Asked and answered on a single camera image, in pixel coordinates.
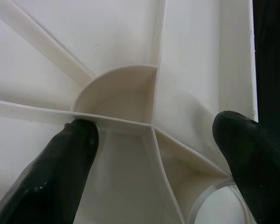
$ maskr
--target white molded plastic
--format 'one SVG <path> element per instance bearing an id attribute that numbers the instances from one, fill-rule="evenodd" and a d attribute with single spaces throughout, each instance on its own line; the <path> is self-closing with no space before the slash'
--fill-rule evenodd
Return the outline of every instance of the white molded plastic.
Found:
<path id="1" fill-rule="evenodd" d="M 251 223 L 211 133 L 224 109 L 257 119 L 251 8 L 0 0 L 0 199 L 82 118 L 100 146 L 75 223 Z"/>

